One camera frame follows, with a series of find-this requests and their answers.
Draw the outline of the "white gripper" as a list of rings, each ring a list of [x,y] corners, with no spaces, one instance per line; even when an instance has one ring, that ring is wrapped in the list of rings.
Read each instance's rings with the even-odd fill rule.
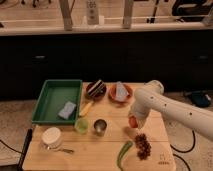
[[[128,114],[128,122],[129,122],[129,117],[134,116],[137,120],[138,129],[141,129],[145,125],[148,114],[149,114],[149,109],[147,107],[143,107],[134,103],[130,107],[130,111]]]

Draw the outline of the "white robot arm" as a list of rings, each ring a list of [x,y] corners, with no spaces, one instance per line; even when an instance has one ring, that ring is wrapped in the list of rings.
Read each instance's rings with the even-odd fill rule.
[[[203,137],[213,141],[213,112],[179,102],[163,95],[164,86],[158,80],[144,83],[134,91],[134,103],[129,114],[144,125],[150,110],[155,110],[193,129]]]

